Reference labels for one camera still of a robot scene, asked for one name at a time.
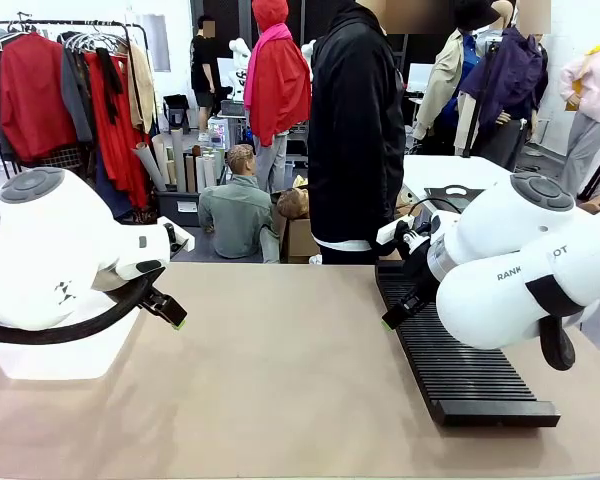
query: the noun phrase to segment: gray pants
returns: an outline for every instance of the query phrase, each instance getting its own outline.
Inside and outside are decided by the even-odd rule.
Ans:
[[[287,135],[273,137],[273,145],[263,147],[260,139],[253,137],[256,146],[256,178],[260,190],[274,193],[284,190],[285,162],[287,161]]]
[[[569,134],[567,163],[558,180],[567,193],[574,197],[578,196],[580,186],[598,150],[600,150],[600,123],[584,113],[576,113]]]

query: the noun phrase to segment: cardboard box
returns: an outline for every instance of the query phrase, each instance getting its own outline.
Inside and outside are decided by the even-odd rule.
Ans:
[[[306,264],[320,253],[320,248],[311,235],[311,220],[289,220],[274,208],[273,223],[280,235],[280,262]]]

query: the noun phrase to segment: pink jacket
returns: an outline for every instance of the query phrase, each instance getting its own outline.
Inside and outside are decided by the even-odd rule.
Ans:
[[[560,96],[566,101],[575,90],[573,82],[582,79],[579,110],[600,122],[600,52],[574,60],[560,74]]]

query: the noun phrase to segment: pink scarf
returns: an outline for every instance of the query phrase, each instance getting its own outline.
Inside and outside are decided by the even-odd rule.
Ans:
[[[258,61],[258,54],[260,49],[265,46],[267,42],[272,40],[285,40],[293,38],[289,27],[284,23],[278,23],[273,25],[260,35],[260,39],[251,53],[251,59],[249,59],[249,69],[247,70],[247,86],[244,91],[244,108],[251,110],[251,102],[253,101],[253,82],[256,76],[256,62]]]

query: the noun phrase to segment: blue shirt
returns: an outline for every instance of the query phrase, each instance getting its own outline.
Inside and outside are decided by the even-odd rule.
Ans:
[[[439,120],[443,125],[447,127],[457,127],[458,126],[458,93],[460,91],[460,85],[465,78],[469,76],[471,71],[475,68],[475,66],[480,61],[480,57],[476,53],[476,41],[475,39],[466,33],[462,34],[462,44],[464,46],[464,62],[462,62],[462,76],[460,77],[460,82],[458,83],[458,88],[449,100],[449,103],[442,109],[440,112]]]

